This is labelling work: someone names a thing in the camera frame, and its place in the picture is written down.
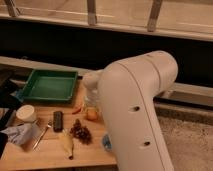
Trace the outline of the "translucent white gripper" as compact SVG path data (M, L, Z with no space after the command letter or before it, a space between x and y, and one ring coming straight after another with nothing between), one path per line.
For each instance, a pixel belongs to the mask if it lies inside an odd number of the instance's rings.
M97 89L87 89L84 97L84 104L86 107L99 107L99 96Z

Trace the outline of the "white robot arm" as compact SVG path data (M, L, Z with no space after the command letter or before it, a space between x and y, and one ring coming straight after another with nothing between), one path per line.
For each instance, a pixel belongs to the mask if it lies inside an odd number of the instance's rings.
M153 51L83 76L86 106L100 111L119 171L174 171L153 99L177 74L172 55Z

